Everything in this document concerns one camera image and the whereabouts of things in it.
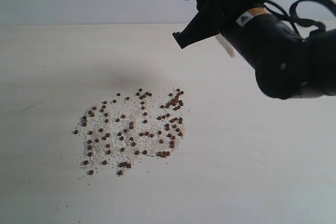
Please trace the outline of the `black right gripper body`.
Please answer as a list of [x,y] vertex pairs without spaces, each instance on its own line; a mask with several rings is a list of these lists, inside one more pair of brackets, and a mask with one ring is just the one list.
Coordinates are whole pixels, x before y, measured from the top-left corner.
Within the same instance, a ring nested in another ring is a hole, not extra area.
[[254,0],[196,0],[195,37],[249,38],[256,20],[245,13],[256,7]]

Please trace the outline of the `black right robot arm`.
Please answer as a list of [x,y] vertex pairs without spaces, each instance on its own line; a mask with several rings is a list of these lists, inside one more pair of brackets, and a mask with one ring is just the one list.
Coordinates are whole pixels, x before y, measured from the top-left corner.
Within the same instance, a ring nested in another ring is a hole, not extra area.
[[335,30],[303,38],[263,6],[264,0],[206,0],[187,27],[173,34],[181,48],[222,35],[254,69],[257,85],[270,98],[335,95]]

